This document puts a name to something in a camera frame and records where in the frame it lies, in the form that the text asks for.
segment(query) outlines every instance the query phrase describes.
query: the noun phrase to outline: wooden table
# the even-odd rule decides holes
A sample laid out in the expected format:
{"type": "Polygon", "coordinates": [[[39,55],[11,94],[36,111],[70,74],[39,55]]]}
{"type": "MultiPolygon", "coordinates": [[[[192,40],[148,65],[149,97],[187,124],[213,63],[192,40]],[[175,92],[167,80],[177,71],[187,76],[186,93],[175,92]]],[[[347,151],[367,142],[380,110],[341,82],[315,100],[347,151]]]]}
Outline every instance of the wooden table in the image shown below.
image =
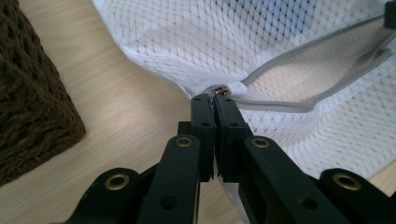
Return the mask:
{"type": "MultiPolygon", "coordinates": [[[[1,223],[67,220],[91,182],[115,167],[143,172],[159,161],[177,122],[190,120],[178,88],[129,62],[90,0],[20,0],[57,66],[87,134],[76,146],[0,188],[1,223]]],[[[396,162],[370,180],[390,195],[396,162]]],[[[217,179],[202,184],[200,223],[241,223],[217,179]]]]}

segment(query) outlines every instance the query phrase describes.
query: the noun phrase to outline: woven basket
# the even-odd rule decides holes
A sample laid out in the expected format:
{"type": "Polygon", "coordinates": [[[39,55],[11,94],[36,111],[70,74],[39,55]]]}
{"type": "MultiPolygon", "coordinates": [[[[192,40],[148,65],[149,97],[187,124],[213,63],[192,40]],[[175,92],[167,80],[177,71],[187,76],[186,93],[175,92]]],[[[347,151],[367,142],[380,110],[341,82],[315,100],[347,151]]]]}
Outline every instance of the woven basket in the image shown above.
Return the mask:
{"type": "Polygon", "coordinates": [[[0,186],[85,133],[55,66],[17,0],[0,1],[0,186]]]}

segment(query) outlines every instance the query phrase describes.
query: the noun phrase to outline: black object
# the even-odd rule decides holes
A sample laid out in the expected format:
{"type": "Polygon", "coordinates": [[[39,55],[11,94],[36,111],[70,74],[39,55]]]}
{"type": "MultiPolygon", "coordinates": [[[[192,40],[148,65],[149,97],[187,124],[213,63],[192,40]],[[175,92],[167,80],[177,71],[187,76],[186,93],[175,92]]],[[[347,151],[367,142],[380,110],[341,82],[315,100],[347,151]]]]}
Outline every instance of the black object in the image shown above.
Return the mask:
{"type": "Polygon", "coordinates": [[[178,124],[157,165],[103,173],[65,223],[196,223],[214,153],[251,223],[396,223],[396,202],[364,178],[305,175],[276,142],[252,134],[232,99],[205,94],[191,100],[191,122],[178,124]]]}
{"type": "Polygon", "coordinates": [[[388,29],[396,29],[396,1],[388,1],[385,4],[384,26],[388,29]]]}

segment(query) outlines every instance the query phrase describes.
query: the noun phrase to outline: light wood surface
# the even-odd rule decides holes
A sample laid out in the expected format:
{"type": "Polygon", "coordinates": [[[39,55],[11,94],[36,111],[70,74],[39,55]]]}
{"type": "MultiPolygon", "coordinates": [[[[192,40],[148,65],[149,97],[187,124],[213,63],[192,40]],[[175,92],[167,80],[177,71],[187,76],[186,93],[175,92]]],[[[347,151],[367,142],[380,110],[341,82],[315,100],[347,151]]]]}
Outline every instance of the light wood surface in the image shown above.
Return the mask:
{"type": "MultiPolygon", "coordinates": [[[[0,188],[0,223],[67,220],[101,173],[143,172],[159,161],[177,122],[190,120],[183,92],[129,62],[90,0],[20,0],[61,74],[87,133],[76,146],[0,188]]],[[[390,195],[396,162],[370,178],[390,195]]],[[[202,184],[200,223],[241,223],[217,179],[202,184]]]]}

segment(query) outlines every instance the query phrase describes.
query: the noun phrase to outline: white fabric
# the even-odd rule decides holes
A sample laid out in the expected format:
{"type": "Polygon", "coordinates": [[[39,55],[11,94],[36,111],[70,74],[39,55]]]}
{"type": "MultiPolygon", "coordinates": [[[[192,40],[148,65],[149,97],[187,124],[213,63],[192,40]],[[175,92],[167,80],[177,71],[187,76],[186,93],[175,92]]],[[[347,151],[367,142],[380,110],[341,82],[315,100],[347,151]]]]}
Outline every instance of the white fabric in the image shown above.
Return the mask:
{"type": "MultiPolygon", "coordinates": [[[[151,73],[176,83],[189,98],[215,85],[243,81],[276,56],[380,16],[386,2],[92,1],[125,55],[151,73]]],[[[326,50],[330,49],[324,47],[323,51],[314,52],[317,56],[322,53],[322,61],[309,52],[304,58],[295,57],[294,61],[279,66],[284,69],[282,72],[267,73],[248,85],[249,94],[244,99],[297,103],[312,100],[348,77],[351,70],[356,72],[373,59],[372,53],[358,67],[348,66],[349,62],[355,65],[361,62],[367,56],[365,53],[373,49],[371,46],[377,46],[387,37],[388,33],[381,33],[379,38],[374,38],[381,24],[373,24],[374,30],[349,38],[349,43],[359,44],[349,46],[346,42],[345,54],[338,57],[338,51],[333,50],[331,55],[335,58],[327,63],[326,50]],[[316,79],[299,80],[304,86],[293,82],[297,76],[282,77],[285,71],[293,74],[318,66],[317,63],[301,65],[299,62],[304,59],[313,59],[312,62],[317,59],[320,68],[323,65],[327,71],[342,67],[344,75],[335,77],[339,73],[332,72],[314,76],[321,71],[319,68],[311,74],[316,79]],[[276,83],[288,79],[290,88],[282,89],[278,85],[270,90],[273,86],[266,81],[269,77],[276,77],[276,83]]],[[[391,56],[347,87],[320,100],[306,113],[265,109],[241,109],[241,112],[255,134],[274,138],[307,174],[318,177],[324,169],[340,167],[369,176],[396,158],[395,64],[395,56],[391,56]]]]}

